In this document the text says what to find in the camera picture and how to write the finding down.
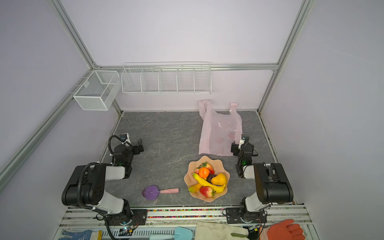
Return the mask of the pink plastic bag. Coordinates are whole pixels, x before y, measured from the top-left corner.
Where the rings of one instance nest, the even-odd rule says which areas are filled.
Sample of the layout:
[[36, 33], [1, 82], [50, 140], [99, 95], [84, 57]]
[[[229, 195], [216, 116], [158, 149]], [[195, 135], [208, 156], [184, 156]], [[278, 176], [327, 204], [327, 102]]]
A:
[[228, 114], [219, 114], [212, 109], [209, 100], [199, 102], [203, 119], [199, 154], [228, 157], [232, 143], [239, 144], [243, 133], [242, 118], [237, 112], [237, 103], [230, 103]]

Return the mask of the yellow pear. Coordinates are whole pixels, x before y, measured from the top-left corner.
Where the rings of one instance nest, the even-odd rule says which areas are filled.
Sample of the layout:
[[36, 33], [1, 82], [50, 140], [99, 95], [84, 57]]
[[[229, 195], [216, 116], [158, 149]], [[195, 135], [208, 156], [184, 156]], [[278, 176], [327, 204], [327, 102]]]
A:
[[211, 179], [211, 183], [216, 186], [224, 186], [228, 182], [225, 174], [220, 173]]

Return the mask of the orange tangerine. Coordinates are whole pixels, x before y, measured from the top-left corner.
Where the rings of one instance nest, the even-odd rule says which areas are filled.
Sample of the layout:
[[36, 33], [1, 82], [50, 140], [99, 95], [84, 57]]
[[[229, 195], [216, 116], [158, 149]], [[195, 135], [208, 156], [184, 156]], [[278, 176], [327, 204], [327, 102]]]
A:
[[206, 179], [210, 174], [210, 171], [209, 169], [205, 168], [205, 167], [202, 167], [199, 169], [199, 176], [202, 178], [202, 179]]

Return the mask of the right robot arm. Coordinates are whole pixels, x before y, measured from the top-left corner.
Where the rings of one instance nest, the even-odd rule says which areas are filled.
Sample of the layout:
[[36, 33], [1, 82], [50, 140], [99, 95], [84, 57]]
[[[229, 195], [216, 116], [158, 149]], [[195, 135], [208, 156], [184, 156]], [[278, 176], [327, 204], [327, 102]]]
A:
[[238, 157], [236, 164], [240, 178], [255, 181], [256, 192], [243, 198], [240, 213], [243, 218], [254, 217], [263, 213], [273, 203], [287, 204], [294, 200], [294, 193], [285, 170], [280, 163], [253, 163], [256, 157], [254, 145], [244, 141], [242, 144], [231, 145], [231, 153]]

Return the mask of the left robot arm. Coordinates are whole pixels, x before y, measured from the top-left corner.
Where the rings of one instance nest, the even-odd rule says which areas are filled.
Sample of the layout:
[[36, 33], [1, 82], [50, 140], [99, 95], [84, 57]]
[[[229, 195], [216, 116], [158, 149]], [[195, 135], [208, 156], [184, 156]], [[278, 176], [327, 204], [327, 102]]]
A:
[[105, 183], [130, 177], [133, 158], [144, 151], [143, 143], [139, 139], [133, 145], [128, 138], [112, 135], [108, 149], [112, 157], [111, 163], [96, 162], [75, 168], [62, 193], [62, 203], [104, 216], [131, 219], [132, 211], [128, 201], [108, 193]]

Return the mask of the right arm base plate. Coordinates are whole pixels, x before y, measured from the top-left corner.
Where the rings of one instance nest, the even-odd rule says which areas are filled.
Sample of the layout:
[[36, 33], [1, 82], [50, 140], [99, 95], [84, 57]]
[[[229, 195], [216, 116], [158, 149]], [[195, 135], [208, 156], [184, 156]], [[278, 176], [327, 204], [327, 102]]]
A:
[[225, 208], [222, 213], [226, 216], [228, 224], [264, 224], [267, 222], [266, 211], [249, 212], [236, 207]]

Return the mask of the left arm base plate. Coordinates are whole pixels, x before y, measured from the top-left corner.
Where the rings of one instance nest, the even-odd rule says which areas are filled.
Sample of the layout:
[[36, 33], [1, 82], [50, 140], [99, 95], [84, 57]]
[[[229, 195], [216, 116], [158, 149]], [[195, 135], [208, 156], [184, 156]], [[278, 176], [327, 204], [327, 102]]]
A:
[[141, 226], [146, 224], [147, 217], [147, 209], [133, 209], [127, 215], [108, 216], [106, 221], [109, 226]]

